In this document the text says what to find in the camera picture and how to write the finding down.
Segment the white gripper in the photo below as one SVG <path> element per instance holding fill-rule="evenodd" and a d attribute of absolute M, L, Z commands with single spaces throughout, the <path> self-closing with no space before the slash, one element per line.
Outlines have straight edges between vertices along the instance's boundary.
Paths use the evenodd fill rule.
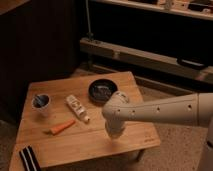
<path fill-rule="evenodd" d="M 111 139 L 117 139 L 123 134 L 125 124 L 123 122 L 106 121 L 105 129 Z"/>

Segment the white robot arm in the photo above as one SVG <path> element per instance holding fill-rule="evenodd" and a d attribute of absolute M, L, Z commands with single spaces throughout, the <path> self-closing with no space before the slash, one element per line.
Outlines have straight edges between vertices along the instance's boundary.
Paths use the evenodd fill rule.
<path fill-rule="evenodd" d="M 118 138 L 126 121 L 158 122 L 207 127 L 197 171 L 213 171 L 213 93 L 195 93 L 155 101 L 131 103 L 115 92 L 102 108 L 108 136 Z"/>

